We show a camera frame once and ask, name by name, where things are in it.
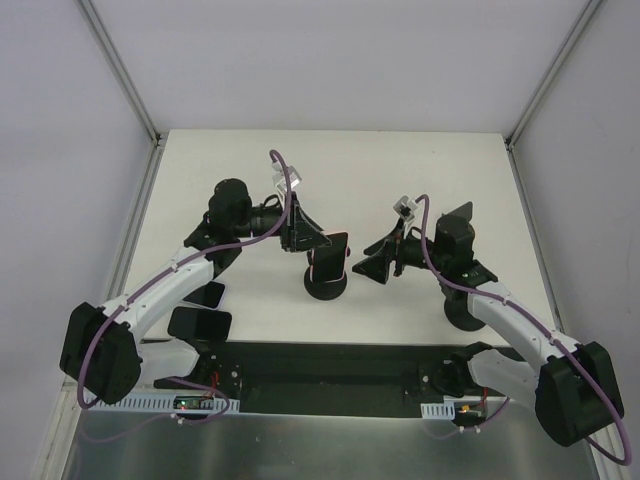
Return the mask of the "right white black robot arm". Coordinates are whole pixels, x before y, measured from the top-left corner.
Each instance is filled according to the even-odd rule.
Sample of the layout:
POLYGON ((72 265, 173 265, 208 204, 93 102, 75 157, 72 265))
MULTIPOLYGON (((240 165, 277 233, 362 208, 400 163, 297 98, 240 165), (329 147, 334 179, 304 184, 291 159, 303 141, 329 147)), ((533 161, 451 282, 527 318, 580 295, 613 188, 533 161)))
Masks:
POLYGON ((455 351, 431 377, 433 389, 455 398, 494 390, 532 409, 561 446, 620 425, 624 406, 608 351, 542 324, 474 257, 472 205, 442 215, 434 239, 400 218, 391 233, 364 251, 353 271, 379 284, 407 267, 431 270, 444 294, 444 312, 456 328, 495 331, 518 354, 476 342, 455 351))

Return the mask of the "black phone pink case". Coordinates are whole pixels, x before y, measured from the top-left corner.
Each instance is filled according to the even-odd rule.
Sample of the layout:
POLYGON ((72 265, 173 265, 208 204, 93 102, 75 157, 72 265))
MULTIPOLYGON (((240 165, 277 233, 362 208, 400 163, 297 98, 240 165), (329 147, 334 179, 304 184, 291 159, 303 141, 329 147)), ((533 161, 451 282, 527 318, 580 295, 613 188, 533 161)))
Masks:
POLYGON ((350 254, 349 234, 336 232, 328 238, 328 245, 312 249, 307 255, 307 277, 312 283, 332 283, 345 278, 346 259, 350 254))

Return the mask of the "black clamp phone stand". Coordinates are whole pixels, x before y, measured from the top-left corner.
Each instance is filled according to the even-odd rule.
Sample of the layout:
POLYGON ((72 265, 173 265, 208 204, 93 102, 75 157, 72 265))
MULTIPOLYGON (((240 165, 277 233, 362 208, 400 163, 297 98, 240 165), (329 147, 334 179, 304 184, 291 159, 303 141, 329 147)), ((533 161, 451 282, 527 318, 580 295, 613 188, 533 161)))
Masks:
POLYGON ((347 274, 344 273, 342 278, 328 282, 313 282, 311 280, 311 270, 313 263, 314 251, 306 253, 308 267, 305 270, 303 284, 307 293, 316 300, 331 301, 341 296, 347 288, 347 274))

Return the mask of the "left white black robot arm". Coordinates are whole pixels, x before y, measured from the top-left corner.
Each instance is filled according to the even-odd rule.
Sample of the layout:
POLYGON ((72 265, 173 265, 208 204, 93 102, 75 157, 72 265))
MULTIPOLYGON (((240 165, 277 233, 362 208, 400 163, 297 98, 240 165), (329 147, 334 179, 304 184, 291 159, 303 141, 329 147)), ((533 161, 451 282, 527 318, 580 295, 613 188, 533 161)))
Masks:
POLYGON ((279 238, 286 252, 330 245, 300 206, 299 182, 276 176, 273 206, 253 205, 239 179, 219 182, 202 220, 164 266, 131 293, 100 306, 83 302, 72 311, 60 368, 77 381, 82 408, 115 404, 142 381, 176 376, 191 389, 209 382, 210 363, 185 341, 141 342, 165 314, 227 270, 243 248, 270 237, 279 238))

